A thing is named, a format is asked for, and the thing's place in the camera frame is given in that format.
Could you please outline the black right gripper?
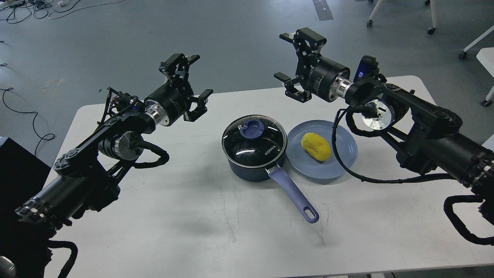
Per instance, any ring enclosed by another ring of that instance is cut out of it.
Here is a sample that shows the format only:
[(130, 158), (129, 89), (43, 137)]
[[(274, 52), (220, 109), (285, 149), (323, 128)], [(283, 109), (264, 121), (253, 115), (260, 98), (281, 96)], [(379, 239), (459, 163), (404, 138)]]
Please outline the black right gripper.
[[(285, 95), (301, 103), (311, 100), (311, 94), (327, 102), (335, 101), (338, 96), (332, 85), (338, 77), (349, 79), (350, 69), (321, 56), (320, 51), (328, 40), (308, 27), (282, 33), (279, 38), (293, 44), (298, 57), (295, 79), (282, 72), (274, 74), (274, 78), (283, 83)], [(304, 90), (295, 88), (296, 84), (301, 84)]]

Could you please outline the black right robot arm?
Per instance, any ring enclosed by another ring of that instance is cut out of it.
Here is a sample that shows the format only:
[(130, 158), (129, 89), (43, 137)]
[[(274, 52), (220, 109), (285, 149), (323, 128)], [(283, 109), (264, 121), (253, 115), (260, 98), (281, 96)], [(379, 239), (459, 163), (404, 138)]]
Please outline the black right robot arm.
[[(337, 111), (331, 137), (335, 158), (347, 173), (360, 181), (378, 184), (456, 180), (472, 194), (447, 197), (443, 211), (464, 239), (478, 245), (493, 245), (492, 236), (471, 233), (453, 210), (457, 203), (479, 203), (483, 218), (491, 224), (494, 221), (493, 151), (459, 132), (463, 122), (456, 113), (417, 97), (414, 90), (389, 83), (372, 56), (362, 57), (355, 77), (351, 78), (348, 67), (321, 55), (327, 39), (310, 28), (279, 37), (294, 46), (298, 57), (294, 79), (281, 72), (274, 74), (283, 82), (288, 97), (301, 103), (311, 100), (313, 95), (326, 102), (340, 97), (348, 105)], [(381, 137), (396, 151), (400, 167), (418, 176), (379, 180), (349, 169), (336, 145), (337, 127), (343, 117), (353, 134)]]

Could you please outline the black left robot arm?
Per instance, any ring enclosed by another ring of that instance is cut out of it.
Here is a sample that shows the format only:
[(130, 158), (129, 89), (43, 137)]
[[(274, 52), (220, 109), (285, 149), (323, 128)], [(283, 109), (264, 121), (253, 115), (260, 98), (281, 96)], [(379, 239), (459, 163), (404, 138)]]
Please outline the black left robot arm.
[(130, 169), (166, 164), (166, 150), (143, 139), (158, 125), (180, 117), (194, 122), (207, 112), (211, 89), (195, 96), (190, 66), (198, 54), (175, 53), (159, 66), (165, 83), (144, 100), (111, 87), (96, 129), (53, 164), (57, 177), (1, 221), (1, 277), (42, 278), (53, 249), (68, 249), (69, 258), (58, 277), (66, 278), (79, 250), (74, 242), (54, 241), (63, 226), (86, 210), (101, 211), (118, 199), (119, 183)]

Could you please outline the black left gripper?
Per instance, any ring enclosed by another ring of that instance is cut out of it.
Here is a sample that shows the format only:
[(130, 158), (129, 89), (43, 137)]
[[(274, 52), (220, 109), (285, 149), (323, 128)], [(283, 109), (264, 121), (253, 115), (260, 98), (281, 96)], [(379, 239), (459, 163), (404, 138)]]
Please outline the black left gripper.
[[(184, 121), (195, 122), (208, 111), (206, 104), (213, 89), (206, 89), (195, 97), (188, 81), (190, 66), (200, 58), (198, 54), (175, 53), (160, 63), (159, 72), (167, 81), (144, 100), (146, 113), (156, 125), (170, 126), (182, 115)], [(192, 103), (196, 103), (196, 107), (191, 111)]]

